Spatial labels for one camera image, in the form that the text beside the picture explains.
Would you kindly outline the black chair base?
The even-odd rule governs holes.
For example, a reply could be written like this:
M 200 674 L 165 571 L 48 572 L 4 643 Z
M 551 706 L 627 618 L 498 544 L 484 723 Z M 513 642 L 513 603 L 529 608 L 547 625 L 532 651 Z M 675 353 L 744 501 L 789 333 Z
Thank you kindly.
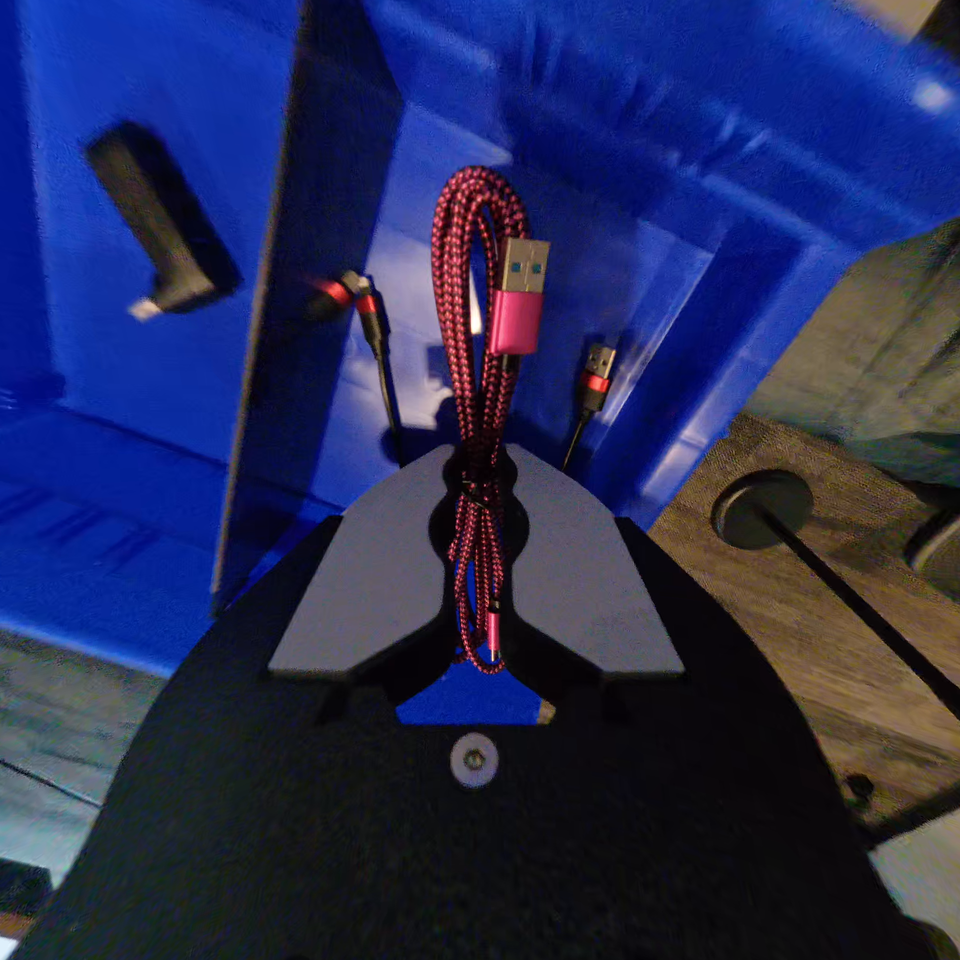
M 802 476 L 762 469 L 738 478 L 717 496 L 711 526 L 719 540 L 738 550 L 786 547 L 958 719 L 958 684 L 803 541 L 800 532 L 813 505 L 812 490 Z

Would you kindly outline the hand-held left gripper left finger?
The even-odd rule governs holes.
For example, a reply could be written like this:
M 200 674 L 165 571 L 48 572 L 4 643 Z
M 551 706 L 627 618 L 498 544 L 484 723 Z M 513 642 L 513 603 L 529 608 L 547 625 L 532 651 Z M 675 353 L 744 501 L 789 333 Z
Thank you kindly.
M 447 495 L 441 445 L 356 499 L 269 663 L 286 678 L 340 681 L 438 616 L 445 564 L 429 522 Z

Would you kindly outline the black usb hub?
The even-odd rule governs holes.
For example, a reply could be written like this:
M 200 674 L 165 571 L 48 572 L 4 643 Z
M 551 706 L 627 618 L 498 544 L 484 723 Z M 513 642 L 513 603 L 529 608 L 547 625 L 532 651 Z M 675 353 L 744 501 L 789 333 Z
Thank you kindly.
M 150 293 L 128 309 L 145 323 L 232 296 L 242 276 L 186 176 L 150 127 L 124 121 L 84 155 L 153 269 Z

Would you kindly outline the blue plastic bin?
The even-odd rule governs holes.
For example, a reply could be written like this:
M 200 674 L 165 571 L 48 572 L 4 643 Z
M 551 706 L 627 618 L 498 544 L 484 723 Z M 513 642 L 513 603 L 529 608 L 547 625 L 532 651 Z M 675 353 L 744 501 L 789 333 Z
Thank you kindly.
M 154 269 L 85 156 L 165 143 L 236 292 Z M 355 314 L 386 300 L 413 452 L 452 443 L 428 240 L 505 174 L 551 243 L 508 438 L 650 527 L 859 258 L 958 215 L 958 74 L 827 2 L 2 2 L 2 627 L 170 674 L 282 547 L 396 473 Z

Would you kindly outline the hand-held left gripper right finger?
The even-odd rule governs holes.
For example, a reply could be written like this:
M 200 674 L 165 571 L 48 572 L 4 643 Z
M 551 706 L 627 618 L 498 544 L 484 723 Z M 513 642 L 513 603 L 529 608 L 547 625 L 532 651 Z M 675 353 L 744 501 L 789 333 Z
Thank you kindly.
M 523 447 L 509 444 L 506 452 L 529 525 L 511 571 L 515 612 L 607 677 L 683 676 L 613 513 Z

